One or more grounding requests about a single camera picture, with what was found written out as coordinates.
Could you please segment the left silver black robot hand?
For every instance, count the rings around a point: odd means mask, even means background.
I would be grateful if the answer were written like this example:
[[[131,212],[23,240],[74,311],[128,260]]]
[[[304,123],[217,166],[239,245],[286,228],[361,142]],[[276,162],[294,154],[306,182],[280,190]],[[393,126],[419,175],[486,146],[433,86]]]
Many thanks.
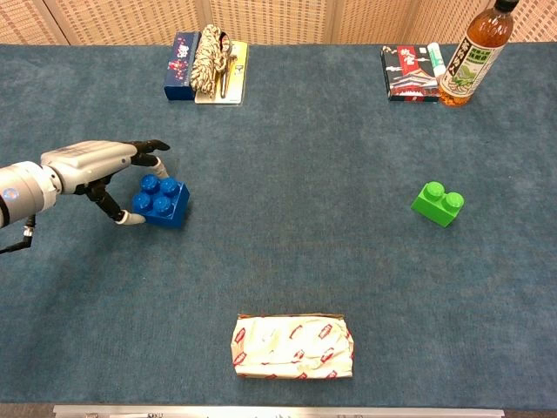
[[[169,149],[169,145],[158,139],[88,140],[43,153],[41,166],[55,173],[62,194],[85,195],[115,223],[131,226],[143,224],[145,217],[121,208],[106,186],[114,174],[131,165],[149,167],[157,178],[166,179],[165,165],[154,152]]]

